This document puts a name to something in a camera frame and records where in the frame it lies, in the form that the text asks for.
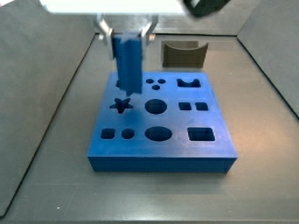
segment circular hole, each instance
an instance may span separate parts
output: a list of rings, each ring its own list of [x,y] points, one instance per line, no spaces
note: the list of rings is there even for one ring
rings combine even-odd
[[[153,86],[153,89],[154,89],[154,90],[159,90],[159,89],[161,89],[161,86],[154,85],[154,86]]]
[[[165,80],[165,79],[161,79],[158,82],[159,82],[161,84],[165,84],[165,83],[166,83],[166,80]]]
[[[145,135],[149,139],[157,142],[169,140],[174,133],[166,127],[153,127],[146,130]]]
[[[133,138],[135,136],[135,131],[133,130],[133,129],[125,129],[123,131],[122,131],[122,137],[125,138],[125,139],[130,139],[130,138]]]
[[[149,113],[159,115],[167,110],[167,104],[162,100],[153,99],[145,104],[145,109]]]
[[[155,83],[155,81],[153,79],[147,79],[146,83],[153,84],[153,83]]]

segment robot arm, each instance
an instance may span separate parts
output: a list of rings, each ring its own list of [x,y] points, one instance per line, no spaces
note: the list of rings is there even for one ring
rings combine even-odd
[[[117,58],[118,85],[127,95],[142,93],[146,46],[158,25],[159,14],[193,14],[197,18],[219,11],[230,0],[41,0],[49,12],[65,14],[93,14],[94,25],[106,40],[110,58]],[[149,24],[139,33],[114,34],[105,14],[153,15]]]

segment gray table surface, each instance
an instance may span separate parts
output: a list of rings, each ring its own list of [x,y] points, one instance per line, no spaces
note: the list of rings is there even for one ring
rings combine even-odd
[[[163,70],[162,40],[210,42],[210,76],[239,159],[227,175],[94,172],[90,138],[109,73],[94,41],[3,221],[299,221],[299,125],[237,38],[158,36],[145,70]]]

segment rectangular hole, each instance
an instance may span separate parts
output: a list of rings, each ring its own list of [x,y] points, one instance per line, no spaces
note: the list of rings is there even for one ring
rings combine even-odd
[[[183,81],[182,79],[177,80],[179,88],[199,88],[202,86],[201,81],[195,79],[191,82]]]
[[[103,139],[113,139],[115,137],[117,130],[115,129],[103,129],[101,137]]]
[[[197,106],[197,109],[198,109],[198,110],[202,110],[202,111],[207,111],[207,110],[210,110],[210,109],[209,109],[209,105],[207,105],[206,102],[197,102],[197,103],[195,103],[195,106]]]
[[[189,137],[191,141],[215,141],[211,128],[189,128]]]
[[[193,105],[189,102],[179,102],[181,110],[193,110]]]

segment gray wall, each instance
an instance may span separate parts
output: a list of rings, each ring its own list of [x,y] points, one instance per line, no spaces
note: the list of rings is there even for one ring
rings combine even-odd
[[[85,17],[50,15],[38,0],[0,8],[0,216],[94,36]]]
[[[221,12],[202,19],[186,15],[161,16],[154,32],[237,36],[260,2],[261,0],[231,0]],[[118,32],[139,30],[146,25],[146,17],[138,16],[107,16],[107,21]]]
[[[238,38],[299,116],[299,1],[264,0]]]

